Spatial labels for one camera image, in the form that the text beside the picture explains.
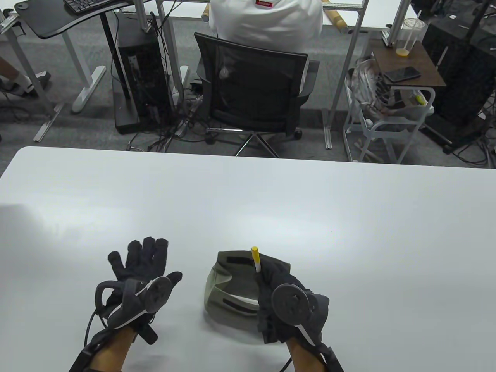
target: label tag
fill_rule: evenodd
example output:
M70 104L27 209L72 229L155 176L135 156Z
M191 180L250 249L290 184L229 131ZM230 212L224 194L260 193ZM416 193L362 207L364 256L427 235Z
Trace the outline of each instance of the label tag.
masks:
M256 0L255 5L266 6L267 8L272 8L272 6L274 4L271 2L268 2L268 1Z

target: black phone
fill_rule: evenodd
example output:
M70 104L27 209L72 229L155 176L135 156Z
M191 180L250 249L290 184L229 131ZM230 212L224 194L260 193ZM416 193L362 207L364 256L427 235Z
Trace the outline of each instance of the black phone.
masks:
M408 66L385 72L384 76L386 76L393 83L399 83L400 81L416 79L417 77L420 77L421 74L415 67Z

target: green pouch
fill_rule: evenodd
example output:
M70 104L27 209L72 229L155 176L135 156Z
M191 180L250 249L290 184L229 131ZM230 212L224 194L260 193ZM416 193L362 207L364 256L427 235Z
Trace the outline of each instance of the green pouch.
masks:
M265 256L260 257L284 265L290 264ZM205 310L215 319L219 316L230 319L256 322L258 312L258 286L255 282L255 265L249 250L219 252L217 262L208 275L205 286Z

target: forearm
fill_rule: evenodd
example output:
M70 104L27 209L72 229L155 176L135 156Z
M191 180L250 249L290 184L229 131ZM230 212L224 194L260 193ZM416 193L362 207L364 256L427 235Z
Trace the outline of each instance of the forearm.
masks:
M130 327L124 327L95 355L89 367L99 372L122 371L124 360L135 336L135 331Z
M315 355L305 350L295 338L286 342L289 354L293 359L295 372L324 372L325 368Z

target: gray carpet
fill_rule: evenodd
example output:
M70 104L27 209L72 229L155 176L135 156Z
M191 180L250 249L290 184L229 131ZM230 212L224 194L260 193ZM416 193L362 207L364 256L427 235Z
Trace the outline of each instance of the gray carpet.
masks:
M109 15L111 26L115 27L113 16ZM196 66L200 53L196 46L194 31L209 33L208 26L202 22L175 21L174 22L178 53L181 64ZM10 97L16 105L22 106L31 112L31 118L26 120L25 116L17 112L22 119L17 121L13 113L6 109L9 103L4 96L0 96L0 133L3 141L0 143L0 175L3 173L17 150L24 146L51 146L51 147L75 147L125 150L127 142L132 135L119 135L114 129L111 77L109 72L105 74L99 86L96 88L91 99L80 114L72 114L70 107L81 90L81 83L69 58L68 52L61 36L49 40L38 39L27 27L26 36L19 38L28 59L36 71L48 70L52 74L52 83L48 91L48 97L53 102L67 103L63 111L49 130L40 144L32 141L44 121L43 108L36 99L19 99ZM110 67L111 56L103 33L99 18L93 18L84 22L72 30L75 41L81 46L86 60L93 70L98 65ZM302 110L301 127L304 131L300 141L288 140L284 136L276 136L271 139L274 149L281 157L294 159L333 160L346 161L344 145L341 137L343 113L336 116L333 124L331 151L324 148L324 138L320 109L329 108L336 89L336 83L344 61L349 36L341 36L334 29L324 29L322 36L309 46L309 54L312 59L321 61L317 83L309 101ZM358 57L364 46L364 38L361 36L356 48ZM0 41L0 55L15 66L20 66L15 54L7 41ZM339 110L345 110L345 102L340 101ZM198 138L193 133L188 133L187 138ZM136 138L134 145L146 148L156 137L142 134ZM218 141L214 145L204 142L186 143L173 141L169 152L233 155L242 143L239 137L226 137L225 141ZM480 154L477 149L467 151L467 158L477 159ZM244 152L245 156L268 156L264 149L253 146ZM423 134L418 135L407 154L405 164L419 165L441 165L464 167L461 162L452 155L444 155L441 148L434 144Z

